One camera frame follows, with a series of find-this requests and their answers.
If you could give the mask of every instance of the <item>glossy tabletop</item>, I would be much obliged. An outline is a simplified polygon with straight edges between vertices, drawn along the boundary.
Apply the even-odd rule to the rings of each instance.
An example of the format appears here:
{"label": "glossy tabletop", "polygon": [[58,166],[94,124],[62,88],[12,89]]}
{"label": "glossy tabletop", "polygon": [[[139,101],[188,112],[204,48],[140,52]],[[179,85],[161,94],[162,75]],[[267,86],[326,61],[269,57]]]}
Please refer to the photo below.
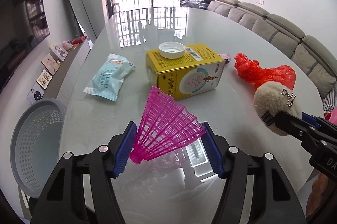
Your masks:
{"label": "glossy tabletop", "polygon": [[[243,52],[262,67],[289,65],[296,71],[294,93],[302,110],[323,116],[321,98],[310,79],[282,52],[243,26],[207,10],[186,8],[141,9],[114,15],[95,42],[78,76],[67,109],[59,155],[90,153],[121,134],[130,120],[139,125],[151,84],[145,53],[165,41],[205,43],[219,54]],[[116,102],[83,93],[109,53],[122,55],[136,65],[124,80]],[[254,88],[237,76],[233,59],[225,66],[215,90],[179,100],[199,122],[208,121],[215,134],[247,154],[272,153],[295,191],[308,179],[310,155],[300,141],[272,133],[258,118]],[[93,207],[89,178],[85,197]],[[119,206],[129,223],[211,223],[224,180],[210,168],[200,142],[193,147],[137,165],[130,160],[125,172],[112,180]],[[247,183],[242,223],[249,216],[252,178]]]}

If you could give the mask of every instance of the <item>photograph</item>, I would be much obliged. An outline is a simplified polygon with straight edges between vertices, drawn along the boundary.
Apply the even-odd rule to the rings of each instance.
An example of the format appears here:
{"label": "photograph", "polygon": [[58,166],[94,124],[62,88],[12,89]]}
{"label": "photograph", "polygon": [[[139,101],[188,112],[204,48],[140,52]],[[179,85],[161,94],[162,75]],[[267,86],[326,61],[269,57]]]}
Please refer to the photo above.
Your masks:
{"label": "photograph", "polygon": [[44,69],[43,69],[43,71],[42,71],[42,73],[41,73],[40,76],[44,77],[44,78],[47,80],[47,82],[50,82],[50,80],[53,78],[53,77],[52,77],[47,71],[45,71]]}
{"label": "photograph", "polygon": [[65,57],[68,55],[67,50],[61,45],[50,45],[49,48],[56,54],[60,61],[64,61]]}
{"label": "photograph", "polygon": [[49,73],[54,76],[59,66],[53,59],[52,55],[48,54],[41,62],[44,67],[49,71]]}
{"label": "photograph", "polygon": [[44,91],[41,88],[41,86],[38,83],[34,83],[33,87],[29,90],[27,98],[31,103],[34,103],[40,100],[43,94],[44,94]]}
{"label": "photograph", "polygon": [[46,89],[49,83],[43,76],[39,76],[36,82],[40,84],[43,87],[43,89]]}

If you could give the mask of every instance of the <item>barcode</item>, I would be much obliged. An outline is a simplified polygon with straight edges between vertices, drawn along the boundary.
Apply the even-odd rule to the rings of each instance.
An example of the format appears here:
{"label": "barcode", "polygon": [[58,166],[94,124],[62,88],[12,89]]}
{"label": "barcode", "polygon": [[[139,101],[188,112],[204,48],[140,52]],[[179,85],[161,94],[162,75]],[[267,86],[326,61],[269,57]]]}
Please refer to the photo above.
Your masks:
{"label": "barcode", "polygon": [[203,61],[203,58],[200,57],[197,53],[195,53],[191,48],[186,47],[186,50],[197,60],[197,61]]}

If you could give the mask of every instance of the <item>silver screw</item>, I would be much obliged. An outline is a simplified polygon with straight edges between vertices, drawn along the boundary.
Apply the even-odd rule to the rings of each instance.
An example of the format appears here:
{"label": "silver screw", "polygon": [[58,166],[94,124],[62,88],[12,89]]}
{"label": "silver screw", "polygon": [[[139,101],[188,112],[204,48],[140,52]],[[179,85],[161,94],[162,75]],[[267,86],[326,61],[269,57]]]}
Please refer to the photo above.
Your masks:
{"label": "silver screw", "polygon": [[106,145],[102,145],[102,146],[100,146],[100,147],[98,148],[98,150],[99,150],[101,153],[106,152],[108,149],[109,149],[109,148],[108,148],[108,146],[106,146]]}
{"label": "silver screw", "polygon": [[272,160],[274,156],[271,153],[266,153],[265,154],[266,159]]}
{"label": "silver screw", "polygon": [[70,152],[66,152],[66,153],[63,154],[63,158],[65,158],[65,159],[69,159],[69,158],[71,158],[71,156],[72,156],[72,154]]}
{"label": "silver screw", "polygon": [[237,153],[238,151],[239,151],[239,149],[236,148],[235,146],[230,147],[230,152],[231,153]]}

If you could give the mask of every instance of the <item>black television screen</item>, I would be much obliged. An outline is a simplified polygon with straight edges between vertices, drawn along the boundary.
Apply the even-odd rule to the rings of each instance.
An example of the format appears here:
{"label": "black television screen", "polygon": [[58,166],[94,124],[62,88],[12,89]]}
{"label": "black television screen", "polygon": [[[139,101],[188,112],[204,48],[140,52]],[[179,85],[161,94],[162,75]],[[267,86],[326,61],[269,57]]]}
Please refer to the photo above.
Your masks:
{"label": "black television screen", "polygon": [[0,0],[0,92],[48,35],[42,0]]}

